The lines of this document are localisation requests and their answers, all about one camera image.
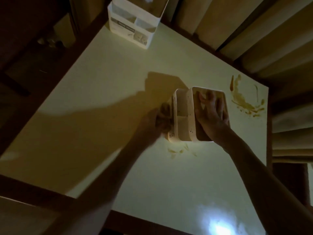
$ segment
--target forearm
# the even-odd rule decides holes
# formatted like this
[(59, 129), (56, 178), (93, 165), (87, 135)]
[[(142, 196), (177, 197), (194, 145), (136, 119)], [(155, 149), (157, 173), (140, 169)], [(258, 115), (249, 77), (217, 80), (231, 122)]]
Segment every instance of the forearm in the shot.
[(313, 217), (264, 166), (249, 146), (231, 129), (225, 132), (225, 151), (231, 156), (255, 210), (269, 235), (311, 234)]
[(70, 209), (44, 234), (98, 234), (127, 173), (144, 150), (143, 145), (131, 140), (105, 171), (76, 199)]

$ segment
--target hand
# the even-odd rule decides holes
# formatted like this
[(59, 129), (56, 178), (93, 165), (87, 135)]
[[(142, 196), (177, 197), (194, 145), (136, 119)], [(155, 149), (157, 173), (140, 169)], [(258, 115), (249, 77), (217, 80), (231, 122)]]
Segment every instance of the hand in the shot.
[(155, 108), (148, 112), (141, 120), (131, 139), (131, 142), (147, 148), (155, 143), (162, 133), (171, 129), (170, 119)]
[(223, 134), (225, 131), (229, 131), (227, 129), (230, 129), (224, 101), (222, 99), (216, 101), (216, 95), (210, 90), (206, 92), (206, 98), (197, 91), (194, 109), (196, 118), (205, 133), (218, 145), (224, 147), (227, 138), (223, 137)]

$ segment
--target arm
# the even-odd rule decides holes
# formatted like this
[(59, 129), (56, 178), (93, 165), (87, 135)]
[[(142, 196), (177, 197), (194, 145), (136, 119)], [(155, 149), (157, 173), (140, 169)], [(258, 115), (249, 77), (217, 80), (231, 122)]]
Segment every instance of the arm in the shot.
[(198, 93), (195, 114), (206, 134), (232, 158), (260, 221), (269, 235), (312, 234), (313, 216), (228, 127), (221, 101), (212, 92)]
[(44, 235), (96, 235), (109, 215), (115, 197), (140, 154), (168, 130), (169, 120), (158, 109), (142, 118), (130, 142), (115, 160), (46, 230)]

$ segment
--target table surface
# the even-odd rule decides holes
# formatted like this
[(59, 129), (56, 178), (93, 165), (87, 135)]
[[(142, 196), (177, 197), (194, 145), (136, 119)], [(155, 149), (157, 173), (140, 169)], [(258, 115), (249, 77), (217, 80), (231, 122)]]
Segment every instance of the table surface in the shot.
[[(0, 158), (0, 174), (78, 197), (142, 115), (192, 86), (225, 92), (232, 129), (265, 163), (267, 87), (163, 24), (148, 50), (104, 26)], [(250, 114), (238, 97), (264, 110)], [(113, 209), (191, 234), (265, 234), (231, 158), (213, 142), (160, 138), (127, 175)]]

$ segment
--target person's left hand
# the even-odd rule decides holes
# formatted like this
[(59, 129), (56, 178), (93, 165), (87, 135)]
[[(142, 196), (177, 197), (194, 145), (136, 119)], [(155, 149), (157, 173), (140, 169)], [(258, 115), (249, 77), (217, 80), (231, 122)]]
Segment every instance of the person's left hand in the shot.
[(159, 108), (155, 108), (140, 120), (131, 141), (146, 148), (154, 144), (161, 133), (168, 133), (170, 129), (169, 117), (163, 115)]

